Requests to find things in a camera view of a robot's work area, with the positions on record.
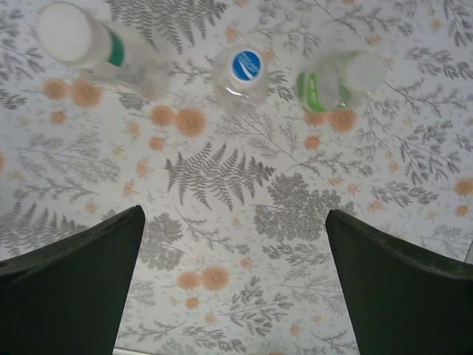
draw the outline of floral wallpaper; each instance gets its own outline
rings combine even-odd
[[[151,354],[357,354],[324,220],[343,209],[457,260],[473,241],[472,0],[80,0],[172,62],[166,96],[110,92],[48,58],[46,0],[0,0],[0,260],[132,205],[146,230],[117,346]],[[270,95],[214,100],[214,56],[252,43]],[[304,114],[331,50],[385,58],[359,109]]]

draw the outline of green stripe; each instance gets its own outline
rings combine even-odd
[[[112,40],[112,52],[110,53],[108,62],[116,67],[121,67],[125,61],[125,47],[120,37],[118,37],[115,32],[110,30],[108,27],[107,30],[109,31]]]

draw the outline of blue bottle cap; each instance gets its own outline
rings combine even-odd
[[[263,60],[254,50],[237,52],[231,60],[231,78],[238,84],[253,85],[263,72]]]

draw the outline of plastic water bottle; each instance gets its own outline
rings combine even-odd
[[[328,55],[299,74],[296,91],[307,112],[353,109],[376,91],[386,74],[384,59],[365,50]]]
[[[266,102],[268,66],[263,54],[250,46],[223,50],[214,60],[214,93],[217,103],[230,114],[246,114]]]
[[[169,62],[141,34],[98,20],[74,4],[46,6],[39,16],[38,39],[54,59],[79,69],[93,84],[135,91],[150,100],[167,90]]]

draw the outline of bottle cap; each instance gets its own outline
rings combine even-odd
[[[90,14],[67,2],[53,2],[39,16],[38,39],[58,61],[70,64],[86,58],[94,44],[95,22]]]
[[[263,69],[263,60],[256,51],[239,50],[231,57],[230,80],[236,87],[250,87],[261,78]]]
[[[383,83],[386,74],[383,58],[362,53],[347,64],[345,84],[351,90],[374,92]]]

